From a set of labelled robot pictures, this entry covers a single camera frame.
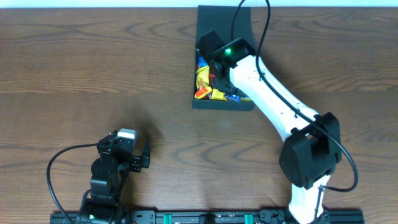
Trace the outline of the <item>dark green box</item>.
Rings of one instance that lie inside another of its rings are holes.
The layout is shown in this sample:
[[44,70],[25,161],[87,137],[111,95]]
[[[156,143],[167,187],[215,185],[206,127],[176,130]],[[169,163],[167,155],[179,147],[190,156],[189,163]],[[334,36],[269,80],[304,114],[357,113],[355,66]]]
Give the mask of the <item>dark green box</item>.
[[[228,43],[231,41],[231,25],[235,7],[231,6],[198,6],[196,40],[203,34],[213,30],[220,39]],[[234,24],[234,37],[245,39],[252,47],[257,44],[251,26],[251,8],[241,7]],[[233,102],[219,100],[198,100],[192,98],[193,109],[251,111],[255,108],[253,102]]]

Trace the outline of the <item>small yellow cracker packet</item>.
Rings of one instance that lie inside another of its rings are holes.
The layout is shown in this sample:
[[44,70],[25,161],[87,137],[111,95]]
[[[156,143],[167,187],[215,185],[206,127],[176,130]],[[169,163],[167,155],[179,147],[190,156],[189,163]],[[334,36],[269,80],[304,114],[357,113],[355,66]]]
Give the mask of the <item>small yellow cracker packet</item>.
[[209,96],[210,100],[218,100],[218,101],[227,101],[225,93],[219,91],[218,89],[212,89],[212,92]]

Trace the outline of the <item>blue Eclipse mint box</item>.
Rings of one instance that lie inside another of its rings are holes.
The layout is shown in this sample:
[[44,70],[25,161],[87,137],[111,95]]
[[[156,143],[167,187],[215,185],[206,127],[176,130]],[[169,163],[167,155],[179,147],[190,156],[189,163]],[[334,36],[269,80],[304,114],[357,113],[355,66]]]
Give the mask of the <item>blue Eclipse mint box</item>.
[[231,102],[241,102],[241,97],[238,95],[226,95],[226,99]]

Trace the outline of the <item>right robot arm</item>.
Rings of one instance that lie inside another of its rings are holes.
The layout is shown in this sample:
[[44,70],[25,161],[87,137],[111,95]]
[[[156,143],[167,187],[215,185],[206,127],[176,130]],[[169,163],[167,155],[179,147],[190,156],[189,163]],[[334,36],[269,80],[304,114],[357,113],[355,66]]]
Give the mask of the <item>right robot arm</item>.
[[262,62],[256,62],[255,50],[246,40],[227,44],[211,30],[198,38],[196,48],[221,79],[221,91],[244,93],[274,125],[284,142],[279,165],[292,183],[289,212],[299,223],[313,222],[323,213],[319,188],[334,173],[341,149],[310,123],[339,138],[338,120],[331,113],[320,116],[294,97]]

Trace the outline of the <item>yellow orange snack packet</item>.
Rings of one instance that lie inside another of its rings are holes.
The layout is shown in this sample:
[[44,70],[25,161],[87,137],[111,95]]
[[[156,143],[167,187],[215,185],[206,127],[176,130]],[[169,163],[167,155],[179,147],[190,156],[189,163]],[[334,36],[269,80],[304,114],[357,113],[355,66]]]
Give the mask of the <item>yellow orange snack packet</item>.
[[196,71],[196,87],[195,99],[202,99],[213,91],[210,86],[210,67],[208,65]]

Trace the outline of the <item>red Hacks candy bag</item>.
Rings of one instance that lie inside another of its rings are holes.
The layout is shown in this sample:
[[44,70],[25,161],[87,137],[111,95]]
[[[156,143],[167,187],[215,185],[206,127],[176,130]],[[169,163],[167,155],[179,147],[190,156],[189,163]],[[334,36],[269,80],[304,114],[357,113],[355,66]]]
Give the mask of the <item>red Hacks candy bag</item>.
[[214,82],[215,82],[215,79],[216,79],[216,75],[210,73],[210,74],[209,74],[209,85],[210,85],[211,87],[213,87]]

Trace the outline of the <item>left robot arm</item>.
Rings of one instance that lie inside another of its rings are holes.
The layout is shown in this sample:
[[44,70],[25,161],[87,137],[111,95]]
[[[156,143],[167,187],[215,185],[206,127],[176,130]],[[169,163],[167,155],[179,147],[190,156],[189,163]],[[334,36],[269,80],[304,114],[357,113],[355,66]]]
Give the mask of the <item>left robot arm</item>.
[[150,166],[150,146],[145,141],[142,154],[134,155],[137,133],[122,128],[97,143],[99,158],[91,165],[91,189],[85,193],[77,223],[131,223],[132,218],[120,199],[130,172]]

